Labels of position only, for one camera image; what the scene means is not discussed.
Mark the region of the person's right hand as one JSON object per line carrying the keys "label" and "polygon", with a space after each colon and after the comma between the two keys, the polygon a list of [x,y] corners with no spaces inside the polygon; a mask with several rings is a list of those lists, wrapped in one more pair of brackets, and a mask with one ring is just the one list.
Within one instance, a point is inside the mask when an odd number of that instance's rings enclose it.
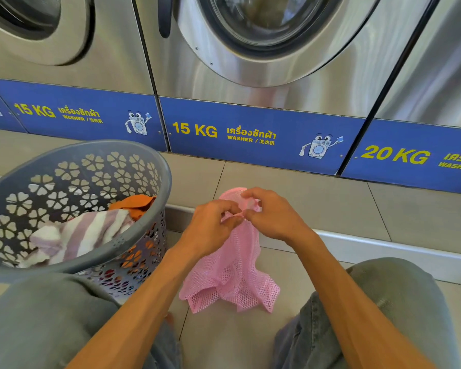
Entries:
{"label": "person's right hand", "polygon": [[263,235],[285,242],[294,251],[319,239],[289,204],[287,199],[272,191],[272,217],[267,225],[253,225]]}

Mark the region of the person's left hand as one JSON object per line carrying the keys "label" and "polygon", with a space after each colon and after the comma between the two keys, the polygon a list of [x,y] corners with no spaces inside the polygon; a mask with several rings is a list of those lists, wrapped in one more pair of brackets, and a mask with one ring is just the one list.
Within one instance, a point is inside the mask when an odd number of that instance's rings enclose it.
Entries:
{"label": "person's left hand", "polygon": [[197,260],[214,253],[232,233],[212,232],[211,202],[196,207],[190,224],[175,245],[175,248],[190,254]]}

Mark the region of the pink mesh laundry bag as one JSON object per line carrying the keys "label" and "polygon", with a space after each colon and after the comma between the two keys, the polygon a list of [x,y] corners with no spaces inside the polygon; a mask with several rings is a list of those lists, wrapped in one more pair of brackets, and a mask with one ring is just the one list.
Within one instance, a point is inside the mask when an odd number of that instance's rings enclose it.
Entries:
{"label": "pink mesh laundry bag", "polygon": [[193,314],[218,300],[234,304],[237,312],[262,306],[271,313],[280,287],[267,273],[257,270],[259,255],[259,231],[244,220],[221,248],[193,267],[179,299],[188,303]]}

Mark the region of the person's right forearm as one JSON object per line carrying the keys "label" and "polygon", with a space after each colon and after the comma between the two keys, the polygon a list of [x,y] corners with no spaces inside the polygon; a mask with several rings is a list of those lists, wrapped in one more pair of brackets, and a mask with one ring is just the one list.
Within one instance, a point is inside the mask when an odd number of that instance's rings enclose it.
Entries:
{"label": "person's right forearm", "polygon": [[351,369],[436,369],[368,298],[311,228],[294,229],[286,243],[318,291]]}

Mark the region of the person's left forearm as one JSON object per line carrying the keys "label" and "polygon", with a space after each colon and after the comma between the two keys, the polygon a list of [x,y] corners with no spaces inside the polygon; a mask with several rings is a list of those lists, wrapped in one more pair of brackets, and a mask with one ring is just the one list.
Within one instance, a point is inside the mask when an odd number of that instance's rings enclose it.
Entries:
{"label": "person's left forearm", "polygon": [[179,241],[66,369],[141,369],[185,277],[215,250],[203,242]]}

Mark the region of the orange cloth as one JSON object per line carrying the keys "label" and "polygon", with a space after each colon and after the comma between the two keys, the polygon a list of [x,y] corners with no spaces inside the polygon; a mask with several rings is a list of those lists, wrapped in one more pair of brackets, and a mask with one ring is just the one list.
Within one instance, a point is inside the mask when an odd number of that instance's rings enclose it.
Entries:
{"label": "orange cloth", "polygon": [[130,218],[136,222],[149,210],[155,200],[156,196],[137,194],[111,203],[108,210],[127,210]]}

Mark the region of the white purple striped towel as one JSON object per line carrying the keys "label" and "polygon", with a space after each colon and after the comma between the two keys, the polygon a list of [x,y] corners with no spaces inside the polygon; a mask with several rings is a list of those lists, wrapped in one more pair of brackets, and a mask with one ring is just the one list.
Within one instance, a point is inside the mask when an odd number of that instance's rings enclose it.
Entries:
{"label": "white purple striped towel", "polygon": [[19,268],[54,265],[73,260],[110,242],[135,221],[128,210],[86,212],[63,223],[49,222],[30,236],[33,251]]}

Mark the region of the grey plastic laundry basket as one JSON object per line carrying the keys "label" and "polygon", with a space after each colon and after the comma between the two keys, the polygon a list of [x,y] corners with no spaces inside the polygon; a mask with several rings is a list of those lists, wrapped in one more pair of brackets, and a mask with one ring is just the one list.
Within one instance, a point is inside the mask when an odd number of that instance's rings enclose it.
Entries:
{"label": "grey plastic laundry basket", "polygon": [[[154,272],[167,251],[165,205],[170,168],[159,152],[136,142],[101,140],[51,150],[0,177],[0,283],[33,275],[76,274],[120,302]],[[19,268],[33,251],[32,233],[111,203],[156,196],[149,210],[110,242],[73,260]]]}

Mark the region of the round steel washer door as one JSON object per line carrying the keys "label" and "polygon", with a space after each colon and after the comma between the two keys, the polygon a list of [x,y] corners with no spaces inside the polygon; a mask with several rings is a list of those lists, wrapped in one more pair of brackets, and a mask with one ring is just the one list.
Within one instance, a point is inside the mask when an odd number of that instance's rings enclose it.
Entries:
{"label": "round steel washer door", "polygon": [[242,86],[282,86],[337,56],[379,1],[174,0],[172,22],[216,74]]}
{"label": "round steel washer door", "polygon": [[94,0],[0,0],[0,46],[34,64],[76,61],[92,39]]}

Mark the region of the person's right leg in jeans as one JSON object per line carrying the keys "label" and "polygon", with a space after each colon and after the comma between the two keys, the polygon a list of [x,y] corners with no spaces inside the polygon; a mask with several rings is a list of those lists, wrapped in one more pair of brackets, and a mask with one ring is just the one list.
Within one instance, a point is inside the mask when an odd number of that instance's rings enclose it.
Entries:
{"label": "person's right leg in jeans", "polygon": [[[399,258],[364,261],[347,272],[438,369],[461,369],[449,308],[429,273]],[[316,291],[277,332],[270,368],[350,369]]]}

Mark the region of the person's leg in jeans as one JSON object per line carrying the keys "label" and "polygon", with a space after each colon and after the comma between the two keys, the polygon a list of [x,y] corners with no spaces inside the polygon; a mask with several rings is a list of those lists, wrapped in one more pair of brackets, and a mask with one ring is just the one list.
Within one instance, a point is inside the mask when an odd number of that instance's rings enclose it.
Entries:
{"label": "person's leg in jeans", "polygon": [[[0,296],[0,369],[66,369],[123,305],[79,276],[54,273]],[[164,319],[141,369],[181,369],[178,340]]]}
{"label": "person's leg in jeans", "polygon": [[[429,273],[399,258],[364,261],[347,272],[438,369],[461,369],[449,308]],[[270,368],[350,369],[316,291],[277,332]]]}

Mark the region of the large steel washing machine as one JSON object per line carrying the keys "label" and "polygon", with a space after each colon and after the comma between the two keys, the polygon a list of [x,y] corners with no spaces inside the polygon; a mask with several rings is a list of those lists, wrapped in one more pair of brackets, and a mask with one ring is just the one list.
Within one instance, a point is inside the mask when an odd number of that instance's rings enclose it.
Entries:
{"label": "large steel washing machine", "polygon": [[461,193],[461,0],[437,0],[341,176]]}

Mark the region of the person's left leg in jeans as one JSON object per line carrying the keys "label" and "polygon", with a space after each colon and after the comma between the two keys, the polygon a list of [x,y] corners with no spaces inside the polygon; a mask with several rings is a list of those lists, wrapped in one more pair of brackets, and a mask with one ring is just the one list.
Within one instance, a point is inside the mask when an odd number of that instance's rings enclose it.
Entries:
{"label": "person's left leg in jeans", "polygon": [[[123,305],[79,276],[54,273],[0,296],[0,369],[66,369]],[[164,319],[141,369],[181,369],[178,340]]]}

